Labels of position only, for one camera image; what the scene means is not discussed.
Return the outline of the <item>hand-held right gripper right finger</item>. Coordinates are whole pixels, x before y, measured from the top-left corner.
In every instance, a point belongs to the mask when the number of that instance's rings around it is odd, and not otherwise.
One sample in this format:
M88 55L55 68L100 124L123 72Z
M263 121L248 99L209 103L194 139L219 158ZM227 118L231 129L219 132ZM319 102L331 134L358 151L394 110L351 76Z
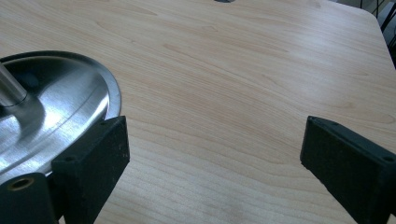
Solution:
M300 155L358 224L396 216L396 154L332 120L308 117Z

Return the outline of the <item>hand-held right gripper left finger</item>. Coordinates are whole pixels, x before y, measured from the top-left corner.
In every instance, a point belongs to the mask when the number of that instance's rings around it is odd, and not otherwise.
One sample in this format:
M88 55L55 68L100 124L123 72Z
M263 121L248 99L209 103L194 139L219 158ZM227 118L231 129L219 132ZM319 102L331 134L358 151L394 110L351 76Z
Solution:
M68 202L67 224L92 224L130 161L124 116L93 125L51 162Z

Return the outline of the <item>round steel plate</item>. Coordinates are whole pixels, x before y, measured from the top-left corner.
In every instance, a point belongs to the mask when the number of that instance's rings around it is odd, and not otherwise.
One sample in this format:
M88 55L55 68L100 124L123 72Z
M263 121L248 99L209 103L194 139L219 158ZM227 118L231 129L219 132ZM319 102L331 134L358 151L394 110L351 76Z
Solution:
M120 88L101 63L73 52L44 50L0 59L27 90L0 106L0 185L51 172L50 163L95 123L120 114Z

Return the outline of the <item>steel rod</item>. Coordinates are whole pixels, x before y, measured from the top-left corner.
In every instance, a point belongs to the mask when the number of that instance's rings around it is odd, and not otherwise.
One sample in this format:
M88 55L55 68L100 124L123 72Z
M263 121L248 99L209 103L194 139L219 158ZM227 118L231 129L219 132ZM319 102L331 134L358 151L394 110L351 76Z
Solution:
M27 91L19 81L0 63L0 105L4 107L21 103Z

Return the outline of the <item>black metal stand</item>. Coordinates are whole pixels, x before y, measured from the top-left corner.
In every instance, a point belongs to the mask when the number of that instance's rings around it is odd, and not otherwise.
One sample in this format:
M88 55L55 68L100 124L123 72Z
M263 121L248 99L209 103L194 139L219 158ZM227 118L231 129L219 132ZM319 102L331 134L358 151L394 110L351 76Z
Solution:
M372 13L377 18L390 58L396 68L396 0L357 1L359 8Z

